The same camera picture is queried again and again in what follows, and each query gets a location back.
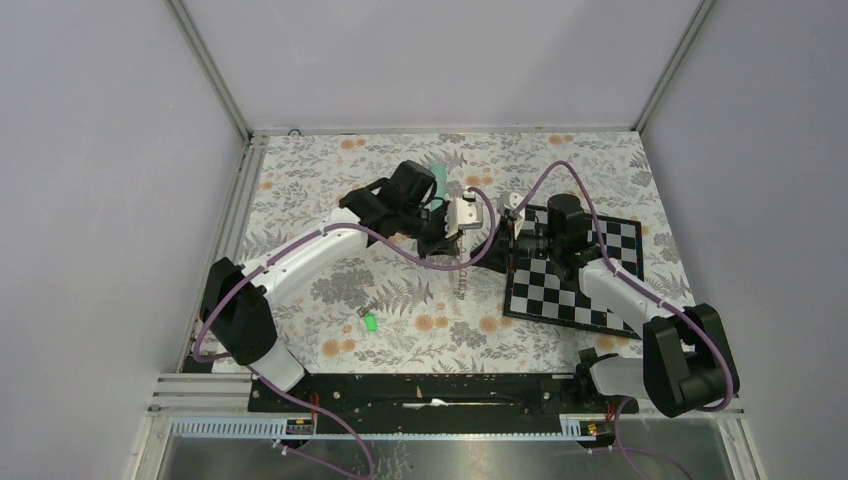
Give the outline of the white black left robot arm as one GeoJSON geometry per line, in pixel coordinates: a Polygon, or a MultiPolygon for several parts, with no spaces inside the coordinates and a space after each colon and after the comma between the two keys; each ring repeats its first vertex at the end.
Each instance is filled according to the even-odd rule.
{"type": "Polygon", "coordinates": [[[311,387],[305,368],[279,337],[273,303],[336,261],[397,233],[417,241],[419,258],[448,247],[460,233],[460,220],[474,221],[477,213],[437,190],[434,173],[404,161],[390,177],[347,193],[315,226],[271,252],[243,265],[217,260],[199,308],[199,334],[212,333],[226,355],[270,381],[282,408],[301,409],[311,387]]]}

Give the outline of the silver carabiner keyring with chain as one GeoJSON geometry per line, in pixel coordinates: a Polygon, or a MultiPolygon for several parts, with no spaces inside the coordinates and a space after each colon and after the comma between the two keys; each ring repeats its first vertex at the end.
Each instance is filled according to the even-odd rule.
{"type": "MultiPolygon", "coordinates": [[[[470,259],[466,251],[461,251],[460,255],[455,259],[455,264],[465,263],[470,259]]],[[[470,268],[463,268],[452,271],[450,273],[451,290],[454,297],[458,301],[465,301],[468,292],[468,272],[470,268]]]]}

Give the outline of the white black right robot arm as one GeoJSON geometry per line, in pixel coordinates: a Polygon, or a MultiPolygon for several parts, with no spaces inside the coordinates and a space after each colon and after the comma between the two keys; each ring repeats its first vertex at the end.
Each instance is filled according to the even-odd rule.
{"type": "Polygon", "coordinates": [[[573,396],[583,410],[597,412],[613,397],[651,401],[668,417],[718,411],[738,393],[740,379],[722,319],[712,306],[680,306],[631,274],[608,254],[610,234],[584,210],[578,197],[550,197],[543,221],[526,221],[515,194],[506,204],[493,236],[477,246],[477,267],[515,276],[537,262],[539,283],[525,287],[525,303],[542,313],[561,307],[561,287],[569,285],[610,311],[641,339],[641,358],[618,354],[580,356],[573,396]]]}

